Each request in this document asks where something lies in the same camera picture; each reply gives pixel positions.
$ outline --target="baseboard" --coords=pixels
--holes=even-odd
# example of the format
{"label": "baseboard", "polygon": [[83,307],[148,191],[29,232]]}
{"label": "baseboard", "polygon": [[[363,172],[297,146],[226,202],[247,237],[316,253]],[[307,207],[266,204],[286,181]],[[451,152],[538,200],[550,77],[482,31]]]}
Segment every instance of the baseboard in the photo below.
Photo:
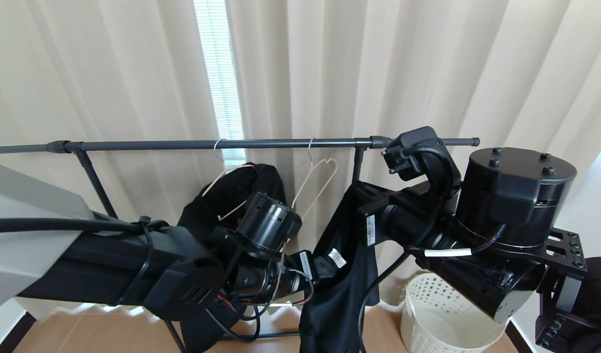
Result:
{"label": "baseboard", "polygon": [[36,321],[27,311],[20,321],[15,324],[15,327],[13,327],[6,338],[4,338],[2,343],[0,343],[0,353],[12,353],[15,351],[18,344],[22,342],[22,339],[24,339],[24,336]]}
{"label": "baseboard", "polygon": [[516,347],[518,353],[533,353],[531,347],[529,346],[529,343],[527,343],[523,335],[521,335],[521,333],[518,332],[518,329],[516,328],[516,326],[514,326],[514,322],[512,320],[509,320],[509,323],[505,328],[505,333],[507,334],[509,340],[512,341],[514,347]]}

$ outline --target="perforated basket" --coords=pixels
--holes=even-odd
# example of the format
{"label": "perforated basket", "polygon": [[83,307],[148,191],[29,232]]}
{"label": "perforated basket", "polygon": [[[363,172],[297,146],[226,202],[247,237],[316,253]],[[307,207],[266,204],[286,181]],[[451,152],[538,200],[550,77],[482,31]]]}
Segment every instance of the perforated basket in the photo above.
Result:
{"label": "perforated basket", "polygon": [[506,326],[433,273],[416,276],[406,287],[401,338],[410,353],[478,353]]}

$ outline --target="black garment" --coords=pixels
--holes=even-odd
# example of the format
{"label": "black garment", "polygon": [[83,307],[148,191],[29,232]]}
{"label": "black garment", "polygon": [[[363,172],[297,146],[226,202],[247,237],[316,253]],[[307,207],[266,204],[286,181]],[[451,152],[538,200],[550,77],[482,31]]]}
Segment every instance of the black garment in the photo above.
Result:
{"label": "black garment", "polygon": [[[377,277],[374,248],[366,248],[353,227],[355,188],[346,191],[336,212],[323,232],[314,255],[328,254],[335,248],[346,260],[333,279],[322,280],[314,297],[305,304],[300,315],[301,353],[357,353],[357,315],[366,288]],[[368,305],[379,302],[378,290]]]}
{"label": "black garment", "polygon": [[[249,205],[240,207],[222,221],[218,221],[218,216],[228,214],[255,192],[263,192],[286,203],[283,182],[276,168],[264,164],[253,166],[255,168],[239,168],[223,176],[203,197],[202,193],[209,185],[204,187],[198,196],[184,207],[177,225],[187,228],[198,241],[202,242],[206,241],[213,232],[221,231],[218,226],[236,229],[238,221],[244,217]],[[235,306],[240,313],[243,313],[245,308],[246,306]],[[213,303],[209,309],[227,327],[238,322],[237,315],[224,304]],[[189,353],[208,350],[224,335],[224,331],[205,311],[189,320],[181,321],[181,333]]]}

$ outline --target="wooden floor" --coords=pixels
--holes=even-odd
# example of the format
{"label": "wooden floor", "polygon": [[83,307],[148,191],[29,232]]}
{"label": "wooden floor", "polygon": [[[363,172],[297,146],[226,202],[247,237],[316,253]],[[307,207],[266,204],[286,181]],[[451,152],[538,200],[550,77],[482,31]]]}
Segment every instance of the wooden floor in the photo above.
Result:
{"label": "wooden floor", "polygon": [[[272,315],[273,324],[262,324],[262,333],[298,329],[298,311],[282,309]],[[401,335],[401,313],[395,307],[375,306],[367,311],[364,340],[370,353],[407,353]],[[248,334],[244,322],[234,328]],[[285,337],[262,339],[252,344],[218,342],[209,353],[298,352],[300,339]],[[53,313],[38,321],[22,340],[15,353],[141,353],[178,352],[163,321],[146,313],[117,308],[105,312],[93,306],[80,313]],[[506,335],[486,353],[517,353]]]}

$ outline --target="white wall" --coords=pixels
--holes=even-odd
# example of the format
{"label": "white wall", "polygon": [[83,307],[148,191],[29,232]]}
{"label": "white wall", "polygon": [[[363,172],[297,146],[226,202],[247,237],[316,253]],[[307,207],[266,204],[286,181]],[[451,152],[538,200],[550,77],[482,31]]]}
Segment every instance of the white wall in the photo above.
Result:
{"label": "white wall", "polygon": [[[555,226],[579,233],[586,257],[601,256],[601,154],[576,192],[565,202]],[[534,347],[534,323],[539,312],[538,295],[533,295],[514,315],[515,324]],[[540,347],[535,350],[549,353]]]}
{"label": "white wall", "polygon": [[0,343],[20,321],[24,313],[25,309],[15,299],[9,299],[0,305]]}

